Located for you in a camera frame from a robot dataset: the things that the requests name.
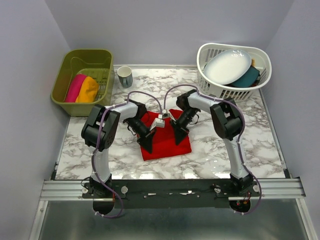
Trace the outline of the red t shirt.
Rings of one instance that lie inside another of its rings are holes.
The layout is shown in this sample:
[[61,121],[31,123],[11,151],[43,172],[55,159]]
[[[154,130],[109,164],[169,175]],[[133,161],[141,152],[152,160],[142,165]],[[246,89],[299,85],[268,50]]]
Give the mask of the red t shirt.
[[164,128],[156,128],[152,139],[152,153],[147,152],[142,146],[140,147],[144,161],[181,156],[192,152],[188,136],[179,145],[176,145],[174,129],[170,121],[170,118],[166,118]]

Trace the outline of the white plastic dish basket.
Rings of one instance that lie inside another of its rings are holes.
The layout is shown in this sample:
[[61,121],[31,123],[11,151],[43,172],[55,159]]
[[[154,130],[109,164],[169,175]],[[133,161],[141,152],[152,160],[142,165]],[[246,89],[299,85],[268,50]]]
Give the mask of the white plastic dish basket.
[[[257,85],[252,87],[237,88],[214,83],[204,75],[205,65],[214,57],[227,50],[243,50],[251,57],[252,66],[259,70],[260,79]],[[272,75],[272,64],[267,53],[259,48],[241,45],[206,43],[197,52],[197,80],[202,93],[217,98],[233,98],[236,102],[245,101],[254,91],[264,87]]]

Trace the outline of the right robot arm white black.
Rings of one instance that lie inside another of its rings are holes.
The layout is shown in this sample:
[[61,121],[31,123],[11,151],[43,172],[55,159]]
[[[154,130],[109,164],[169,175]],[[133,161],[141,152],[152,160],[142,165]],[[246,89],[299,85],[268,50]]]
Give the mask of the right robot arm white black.
[[230,191],[241,196],[254,181],[253,174],[245,166],[242,134],[245,118],[232,98],[217,99],[190,90],[176,99],[182,110],[179,118],[171,119],[175,144],[178,146],[189,134],[187,126],[197,113],[204,111],[211,115],[215,133],[223,140],[230,162]]

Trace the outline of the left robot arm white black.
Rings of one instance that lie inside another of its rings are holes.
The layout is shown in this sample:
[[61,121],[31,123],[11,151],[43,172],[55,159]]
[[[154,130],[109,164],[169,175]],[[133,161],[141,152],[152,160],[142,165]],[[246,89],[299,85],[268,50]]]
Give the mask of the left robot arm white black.
[[120,122],[127,124],[128,128],[137,135],[138,144],[148,153],[152,153],[156,128],[148,127],[142,121],[146,113],[145,104],[134,100],[114,106],[96,104],[91,109],[82,128],[81,137],[88,147],[94,148],[89,182],[99,197],[107,197],[111,191],[109,148],[114,142]]

